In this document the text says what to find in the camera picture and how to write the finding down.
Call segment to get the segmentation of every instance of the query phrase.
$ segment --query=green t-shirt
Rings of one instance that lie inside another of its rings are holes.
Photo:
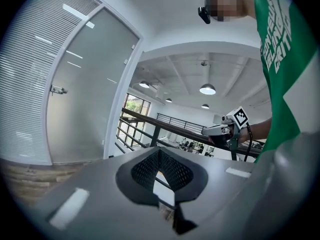
[[[254,5],[272,107],[263,153],[319,129],[320,64],[317,41],[292,0],[254,0]]]

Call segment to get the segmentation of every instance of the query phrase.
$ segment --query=person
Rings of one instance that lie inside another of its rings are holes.
[[[292,0],[205,0],[218,22],[256,19],[260,56],[269,89],[272,118],[251,125],[254,140],[266,139],[260,156],[300,133],[320,129],[320,62],[317,41]],[[250,139],[242,128],[238,143]]]
[[[182,141],[181,141],[181,145],[184,146],[185,143],[186,143],[186,138],[183,138]]]
[[[202,154],[202,152],[204,151],[204,145],[201,143],[200,145],[200,149],[199,149],[199,154]]]

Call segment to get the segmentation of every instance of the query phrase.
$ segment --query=window blinds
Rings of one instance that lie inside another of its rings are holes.
[[[0,48],[0,157],[50,165],[42,101],[51,66],[73,29],[97,0],[27,0]],[[94,27],[88,22],[85,28]]]

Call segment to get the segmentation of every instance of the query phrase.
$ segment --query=door frame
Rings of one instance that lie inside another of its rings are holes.
[[[114,134],[117,129],[117,123],[119,121],[119,118],[117,119],[117,116],[119,117],[119,114],[121,112],[121,108],[123,105],[123,97],[126,95],[130,81],[132,79],[132,76],[135,72],[136,66],[139,62],[139,59],[141,57],[141,54],[143,52],[143,41],[144,38],[140,34],[136,28],[131,25],[130,22],[128,22],[120,13],[118,13],[112,6],[110,6],[108,3],[104,2],[103,0],[97,0],[97,2],[101,2],[101,4],[96,7],[93,11],[91,11],[85,20],[82,20],[71,32],[71,34],[67,37],[67,39],[64,41],[63,45],[59,49],[53,64],[51,65],[46,83],[45,83],[45,89],[44,89],[44,95],[42,99],[42,110],[41,110],[41,119],[42,119],[42,135],[43,135],[43,141],[46,151],[46,156],[48,158],[48,165],[52,165],[52,158],[51,158],[51,152],[49,147],[49,140],[48,140],[48,130],[47,130],[47,113],[48,113],[48,102],[49,102],[49,95],[51,90],[51,85],[53,83],[56,71],[58,69],[58,66],[61,62],[61,59],[63,55],[65,54],[67,47],[70,45],[70,43],[75,39],[77,34],[80,32],[80,30],[101,10],[107,10],[110,14],[112,14],[116,19],[118,19],[121,23],[123,23],[134,35],[137,36],[138,42],[135,45],[134,49],[132,50],[132,53],[128,59],[127,64],[124,67],[122,76],[118,82],[117,89],[115,91],[114,99],[110,108],[109,118],[107,121],[106,126],[106,134],[105,134],[105,140],[104,140],[104,149],[103,149],[103,159],[107,159],[110,155],[113,155],[115,150],[115,142],[116,142],[116,135]]]

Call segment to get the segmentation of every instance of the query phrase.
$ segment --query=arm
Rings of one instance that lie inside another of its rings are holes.
[[[269,118],[268,120],[265,120],[263,122],[250,125],[251,132],[252,132],[252,139],[253,140],[266,139],[268,137],[268,134],[271,128],[271,122],[272,122],[272,118]],[[248,128],[247,127],[242,128],[240,131],[240,137],[239,137],[238,143],[240,144],[248,140],[250,140]]]

